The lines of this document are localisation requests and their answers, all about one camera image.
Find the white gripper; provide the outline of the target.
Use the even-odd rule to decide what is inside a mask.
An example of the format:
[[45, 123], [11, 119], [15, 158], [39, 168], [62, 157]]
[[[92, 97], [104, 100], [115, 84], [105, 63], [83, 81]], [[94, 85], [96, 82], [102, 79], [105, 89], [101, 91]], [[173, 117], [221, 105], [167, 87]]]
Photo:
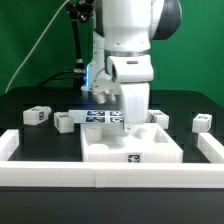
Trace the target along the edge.
[[107, 71], [120, 94], [120, 109], [126, 132], [147, 119], [149, 106], [149, 82], [154, 77], [149, 55], [115, 57], [107, 59]]

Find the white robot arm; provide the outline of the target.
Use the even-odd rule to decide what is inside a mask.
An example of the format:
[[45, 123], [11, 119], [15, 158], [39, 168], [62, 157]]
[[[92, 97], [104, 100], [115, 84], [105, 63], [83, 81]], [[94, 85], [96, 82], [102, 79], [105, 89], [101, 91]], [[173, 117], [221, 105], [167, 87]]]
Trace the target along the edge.
[[179, 28], [180, 0], [81, 0], [93, 13], [93, 57], [87, 67], [88, 89], [103, 104], [119, 97], [123, 129], [146, 122], [150, 82], [154, 78], [150, 48]]

